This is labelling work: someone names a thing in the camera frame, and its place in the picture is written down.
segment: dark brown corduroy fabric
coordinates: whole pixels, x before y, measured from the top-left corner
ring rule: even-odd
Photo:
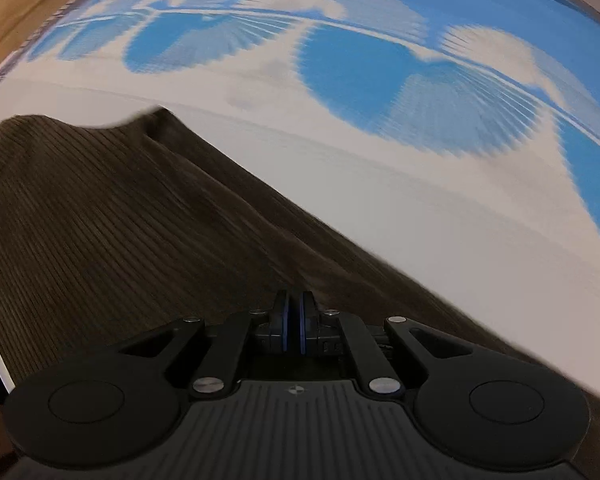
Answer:
[[[221,322],[311,289],[522,356],[159,109],[116,128],[0,124],[0,354],[15,383],[187,314]],[[576,457],[600,479],[600,400]]]

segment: brown cloth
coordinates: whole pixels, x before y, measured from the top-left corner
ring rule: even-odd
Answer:
[[[0,354],[17,384],[181,316],[218,323],[286,286],[368,324],[403,315],[532,360],[160,108],[113,128],[0,124]],[[600,399],[575,463],[600,479]]]

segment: ribbed gray surface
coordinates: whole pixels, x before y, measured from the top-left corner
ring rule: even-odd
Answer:
[[[569,465],[483,472],[425,441],[393,402],[360,396],[350,381],[245,381],[233,396],[199,402],[145,456],[100,471],[60,471],[24,459],[6,480],[583,480]]]

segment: ribbed fabric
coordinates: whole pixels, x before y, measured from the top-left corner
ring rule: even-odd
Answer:
[[[217,323],[231,312],[268,308],[281,286],[308,288],[325,308],[368,324],[401,314],[533,360],[295,206],[163,108],[115,128],[43,116],[0,124],[0,354],[16,384],[187,314]],[[578,457],[595,470],[600,400],[589,398],[594,420]]]

